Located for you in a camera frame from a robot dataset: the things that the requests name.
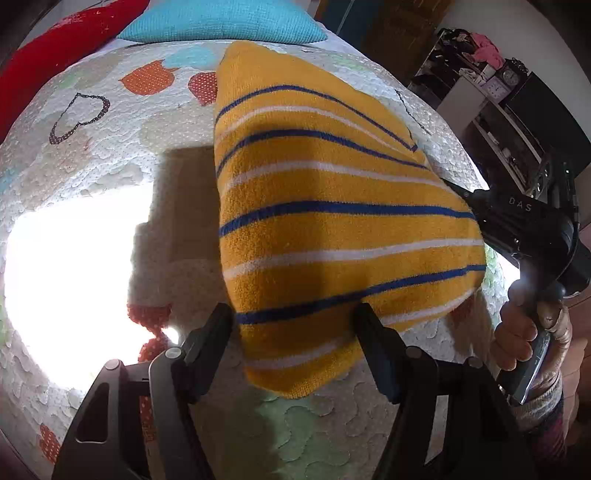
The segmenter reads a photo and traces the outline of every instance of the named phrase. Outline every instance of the pillow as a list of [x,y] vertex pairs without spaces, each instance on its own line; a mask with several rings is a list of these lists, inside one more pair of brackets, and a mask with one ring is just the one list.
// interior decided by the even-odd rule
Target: pillow
[[0,143],[48,80],[114,38],[147,6],[148,0],[117,0],[82,10],[19,48],[0,74]]
[[168,0],[131,22],[119,38],[143,43],[216,38],[304,44],[326,34],[288,0]]

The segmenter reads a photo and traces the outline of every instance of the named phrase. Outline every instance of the wooden door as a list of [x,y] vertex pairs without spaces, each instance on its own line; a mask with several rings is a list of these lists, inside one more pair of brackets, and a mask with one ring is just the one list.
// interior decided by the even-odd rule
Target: wooden door
[[403,84],[422,65],[453,0],[385,0],[361,52]]

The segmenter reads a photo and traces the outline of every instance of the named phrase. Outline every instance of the red pillow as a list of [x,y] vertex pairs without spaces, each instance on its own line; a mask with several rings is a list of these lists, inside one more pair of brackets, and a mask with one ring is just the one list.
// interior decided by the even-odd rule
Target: red pillow
[[0,143],[39,89],[52,77],[114,38],[149,0],[117,0],[56,23],[19,48],[0,74]]

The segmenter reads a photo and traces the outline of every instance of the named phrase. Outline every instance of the bed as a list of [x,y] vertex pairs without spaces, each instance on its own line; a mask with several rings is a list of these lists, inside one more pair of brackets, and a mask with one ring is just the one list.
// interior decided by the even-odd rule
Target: bed
[[[263,45],[377,98],[406,123],[437,174],[487,188],[435,111],[327,35],[306,46]],[[134,363],[150,337],[129,321],[127,304],[171,306],[168,334],[181,341],[226,300],[208,160],[212,72],[231,42],[112,41],[51,79],[0,146],[0,428],[41,479],[51,477],[104,362]],[[473,322],[421,324],[403,334],[406,343],[449,361],[486,358],[506,299],[502,265],[488,248],[487,264]],[[396,407],[377,392],[365,361],[298,400],[250,386],[241,362],[233,337],[193,411],[218,478],[372,476]],[[442,398],[432,455],[445,408]],[[152,475],[163,478],[153,432],[144,433]]]

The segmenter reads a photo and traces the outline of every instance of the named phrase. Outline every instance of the sleeve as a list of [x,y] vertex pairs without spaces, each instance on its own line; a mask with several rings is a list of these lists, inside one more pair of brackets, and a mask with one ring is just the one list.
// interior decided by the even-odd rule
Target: sleeve
[[525,405],[511,408],[540,480],[559,478],[566,457],[562,377],[543,395]]

